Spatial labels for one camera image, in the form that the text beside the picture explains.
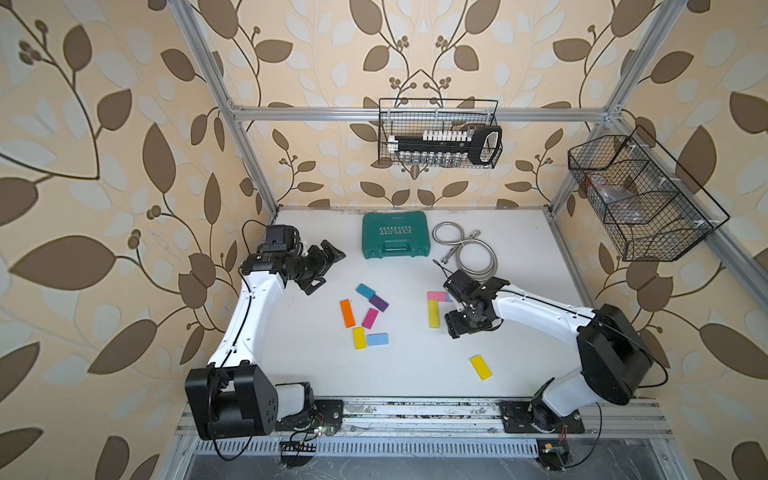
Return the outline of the magenta block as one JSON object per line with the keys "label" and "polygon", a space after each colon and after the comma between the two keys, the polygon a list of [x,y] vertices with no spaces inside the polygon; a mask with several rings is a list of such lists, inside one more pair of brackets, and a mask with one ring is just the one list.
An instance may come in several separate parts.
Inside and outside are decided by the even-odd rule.
{"label": "magenta block", "polygon": [[378,315],[379,315],[379,311],[377,309],[370,308],[364,317],[364,320],[362,322],[362,327],[368,330],[372,329]]}

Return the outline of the purple block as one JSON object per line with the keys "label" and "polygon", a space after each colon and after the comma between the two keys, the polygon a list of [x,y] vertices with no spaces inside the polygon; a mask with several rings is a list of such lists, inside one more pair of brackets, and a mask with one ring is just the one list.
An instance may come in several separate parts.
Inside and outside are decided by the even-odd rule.
{"label": "purple block", "polygon": [[389,304],[376,294],[369,298],[369,303],[380,312],[385,312],[389,308]]}

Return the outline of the short yellow block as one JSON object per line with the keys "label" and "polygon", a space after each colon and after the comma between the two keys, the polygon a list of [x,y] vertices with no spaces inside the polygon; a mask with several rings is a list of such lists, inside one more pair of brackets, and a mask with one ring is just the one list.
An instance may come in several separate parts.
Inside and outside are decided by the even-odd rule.
{"label": "short yellow block", "polygon": [[481,355],[471,357],[470,363],[481,381],[485,381],[492,376],[492,371]]}

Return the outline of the long yellow-green block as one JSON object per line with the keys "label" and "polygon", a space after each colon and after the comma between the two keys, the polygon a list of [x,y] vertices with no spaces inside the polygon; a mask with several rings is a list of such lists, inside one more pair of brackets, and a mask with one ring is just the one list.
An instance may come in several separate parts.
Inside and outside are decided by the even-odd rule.
{"label": "long yellow-green block", "polygon": [[428,300],[428,323],[430,329],[440,328],[440,312],[439,302],[436,300]]}

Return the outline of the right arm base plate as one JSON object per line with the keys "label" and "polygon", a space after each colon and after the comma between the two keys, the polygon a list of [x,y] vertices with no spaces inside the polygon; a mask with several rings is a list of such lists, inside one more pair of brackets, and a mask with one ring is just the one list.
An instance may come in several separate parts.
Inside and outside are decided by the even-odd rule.
{"label": "right arm base plate", "polygon": [[560,417],[541,402],[504,400],[497,403],[507,434],[583,434],[586,429],[578,410]]}

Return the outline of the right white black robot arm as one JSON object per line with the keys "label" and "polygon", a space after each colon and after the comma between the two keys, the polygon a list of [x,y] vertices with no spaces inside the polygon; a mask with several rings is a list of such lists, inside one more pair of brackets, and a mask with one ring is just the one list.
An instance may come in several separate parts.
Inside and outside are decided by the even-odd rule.
{"label": "right white black robot arm", "polygon": [[624,313],[612,305],[571,306],[532,295],[497,277],[480,282],[463,271],[449,276],[443,288],[456,306],[445,315],[454,339],[518,323],[578,353],[580,364],[545,382],[528,404],[526,420],[541,432],[553,431],[593,403],[628,404],[656,363]]}

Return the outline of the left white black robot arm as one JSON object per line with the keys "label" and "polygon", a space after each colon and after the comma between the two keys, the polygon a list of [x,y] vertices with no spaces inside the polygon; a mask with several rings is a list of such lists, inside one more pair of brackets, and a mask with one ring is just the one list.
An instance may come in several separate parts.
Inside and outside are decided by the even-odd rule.
{"label": "left white black robot arm", "polygon": [[185,393],[199,437],[205,441],[266,436],[276,427],[300,430],[317,421],[308,382],[276,384],[259,363],[266,327],[290,283],[310,295],[346,254],[324,240],[304,252],[277,244],[241,264],[241,290],[216,351],[189,371]]}

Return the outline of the pink block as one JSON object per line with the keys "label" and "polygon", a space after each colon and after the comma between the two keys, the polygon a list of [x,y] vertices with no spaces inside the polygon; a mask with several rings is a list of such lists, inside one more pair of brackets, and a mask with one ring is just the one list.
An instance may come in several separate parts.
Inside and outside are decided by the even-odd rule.
{"label": "pink block", "polygon": [[445,291],[430,291],[427,293],[428,301],[448,302],[448,294]]}

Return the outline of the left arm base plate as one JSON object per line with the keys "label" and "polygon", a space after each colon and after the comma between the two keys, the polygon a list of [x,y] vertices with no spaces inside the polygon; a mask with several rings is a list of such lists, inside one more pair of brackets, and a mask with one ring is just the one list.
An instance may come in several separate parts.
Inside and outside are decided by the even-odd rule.
{"label": "left arm base plate", "polygon": [[276,422],[275,432],[310,431],[321,435],[335,435],[342,427],[344,401],[341,399],[315,400],[312,407]]}

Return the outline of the light blue block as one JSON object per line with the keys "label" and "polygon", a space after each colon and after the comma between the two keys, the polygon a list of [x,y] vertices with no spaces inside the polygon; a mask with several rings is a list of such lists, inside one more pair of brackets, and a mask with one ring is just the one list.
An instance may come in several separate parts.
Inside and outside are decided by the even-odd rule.
{"label": "light blue block", "polygon": [[389,344],[389,335],[387,333],[368,334],[366,336],[366,343],[370,347],[386,346]]}

